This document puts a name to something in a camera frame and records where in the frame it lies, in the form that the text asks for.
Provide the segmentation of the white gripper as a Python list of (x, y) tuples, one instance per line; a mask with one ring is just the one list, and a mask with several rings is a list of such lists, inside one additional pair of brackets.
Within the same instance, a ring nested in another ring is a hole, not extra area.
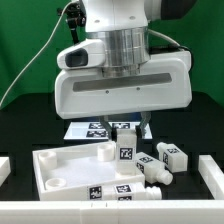
[(188, 51), (153, 54), (136, 75), (107, 77), (102, 71), (105, 61), (105, 45), (97, 39), (59, 53), (55, 106), (61, 118), (100, 116), (108, 138), (116, 140), (117, 131), (105, 115), (141, 112), (135, 131), (143, 138), (151, 119), (151, 113), (143, 111), (183, 108), (192, 100)]

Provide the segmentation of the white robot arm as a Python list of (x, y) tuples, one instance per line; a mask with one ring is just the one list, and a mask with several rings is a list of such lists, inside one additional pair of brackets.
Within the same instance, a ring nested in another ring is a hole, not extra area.
[(192, 100), (191, 55), (175, 46), (149, 51), (148, 23), (184, 16), (196, 0), (80, 0), (86, 39), (57, 56), (55, 105), (63, 119), (141, 112), (143, 131), (156, 110)]

